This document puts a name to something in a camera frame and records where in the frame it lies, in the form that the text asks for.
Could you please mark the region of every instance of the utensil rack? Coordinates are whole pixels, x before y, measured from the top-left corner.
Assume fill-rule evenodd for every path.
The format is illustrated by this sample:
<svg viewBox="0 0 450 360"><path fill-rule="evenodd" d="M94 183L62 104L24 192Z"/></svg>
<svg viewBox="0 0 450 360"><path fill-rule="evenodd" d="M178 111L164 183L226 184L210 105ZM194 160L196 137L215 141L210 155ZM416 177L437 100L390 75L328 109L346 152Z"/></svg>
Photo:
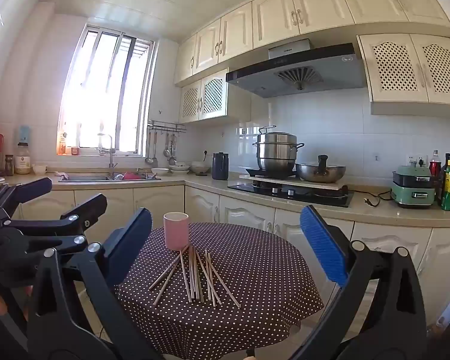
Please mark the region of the utensil rack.
<svg viewBox="0 0 450 360"><path fill-rule="evenodd" d="M185 125L180 123L170 123L170 122L161 122L159 120L149 120L147 124L147 128L154 131L167 131L167 132L176 132L176 133L186 133L187 129Z"/></svg>

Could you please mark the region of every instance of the blue gripper pad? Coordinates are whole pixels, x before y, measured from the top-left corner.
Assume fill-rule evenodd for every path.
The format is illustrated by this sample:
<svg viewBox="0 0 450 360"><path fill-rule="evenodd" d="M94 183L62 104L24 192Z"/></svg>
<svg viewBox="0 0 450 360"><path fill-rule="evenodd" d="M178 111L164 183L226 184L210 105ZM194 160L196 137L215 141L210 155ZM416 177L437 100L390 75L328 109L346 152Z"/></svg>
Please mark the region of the blue gripper pad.
<svg viewBox="0 0 450 360"><path fill-rule="evenodd" d="M300 214L303 234L327 277L343 287L348 278L344 255L325 226L323 219L310 206L304 207Z"/></svg>
<svg viewBox="0 0 450 360"><path fill-rule="evenodd" d="M107 265L105 281L109 288L122 283L152 230L152 214L137 211L124 228L115 230L103 243Z"/></svg>

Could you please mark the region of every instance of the green bottle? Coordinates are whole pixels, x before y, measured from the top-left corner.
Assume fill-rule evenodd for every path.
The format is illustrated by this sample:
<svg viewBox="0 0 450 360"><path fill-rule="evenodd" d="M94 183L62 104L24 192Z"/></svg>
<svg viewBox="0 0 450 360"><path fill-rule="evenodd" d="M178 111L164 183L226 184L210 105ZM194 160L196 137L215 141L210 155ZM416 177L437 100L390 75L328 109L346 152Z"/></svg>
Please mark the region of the green bottle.
<svg viewBox="0 0 450 360"><path fill-rule="evenodd" d="M442 210L450 211L450 160L445 170L445 187L443 188Z"/></svg>

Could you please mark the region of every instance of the polka dot tablecloth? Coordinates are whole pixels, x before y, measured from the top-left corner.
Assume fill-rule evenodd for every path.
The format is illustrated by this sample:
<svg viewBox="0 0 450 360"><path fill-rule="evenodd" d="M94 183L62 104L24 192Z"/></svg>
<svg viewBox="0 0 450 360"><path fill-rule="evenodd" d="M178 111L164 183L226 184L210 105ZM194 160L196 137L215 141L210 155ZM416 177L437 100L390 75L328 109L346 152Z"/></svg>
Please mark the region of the polka dot tablecloth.
<svg viewBox="0 0 450 360"><path fill-rule="evenodd" d="M300 252L263 230L221 223L191 223L190 241L204 261L205 249L232 294L238 309L214 277L223 305L207 300L207 281L200 269L205 303L188 303L179 264L154 307L163 281L148 287L170 265L163 228L151 232L125 281L115 293L136 326L160 353L182 359L216 360L229 352L264 347L288 337L291 325L323 308ZM184 255L188 279L188 255Z"/></svg>

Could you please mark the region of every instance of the window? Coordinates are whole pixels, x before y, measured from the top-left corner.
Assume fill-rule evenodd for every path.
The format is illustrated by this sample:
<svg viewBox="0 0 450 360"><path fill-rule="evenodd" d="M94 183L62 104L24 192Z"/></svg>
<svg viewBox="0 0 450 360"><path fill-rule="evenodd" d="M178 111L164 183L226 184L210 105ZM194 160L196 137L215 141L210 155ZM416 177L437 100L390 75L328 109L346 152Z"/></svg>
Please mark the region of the window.
<svg viewBox="0 0 450 360"><path fill-rule="evenodd" d="M140 154L143 92L154 43L105 28L87 27L68 74L59 135L67 146Z"/></svg>

